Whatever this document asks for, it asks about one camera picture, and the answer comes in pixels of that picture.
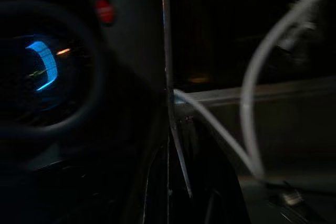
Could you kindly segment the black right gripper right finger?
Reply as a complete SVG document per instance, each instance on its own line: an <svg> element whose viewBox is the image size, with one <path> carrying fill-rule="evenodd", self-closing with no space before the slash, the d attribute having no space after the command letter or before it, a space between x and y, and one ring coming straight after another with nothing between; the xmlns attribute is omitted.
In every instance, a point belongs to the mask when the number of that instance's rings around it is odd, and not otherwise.
<svg viewBox="0 0 336 224"><path fill-rule="evenodd" d="M184 144L193 197L183 222L243 223L240 185L215 134L198 119L186 118Z"/></svg>

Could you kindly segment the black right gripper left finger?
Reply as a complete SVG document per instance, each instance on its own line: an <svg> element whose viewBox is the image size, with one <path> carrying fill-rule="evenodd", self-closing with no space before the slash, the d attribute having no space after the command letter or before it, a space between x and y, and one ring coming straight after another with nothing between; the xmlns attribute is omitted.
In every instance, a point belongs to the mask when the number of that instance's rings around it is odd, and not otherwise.
<svg viewBox="0 0 336 224"><path fill-rule="evenodd" d="M154 119L144 142L141 171L141 222L169 223L173 179L189 191L183 145L176 122Z"/></svg>

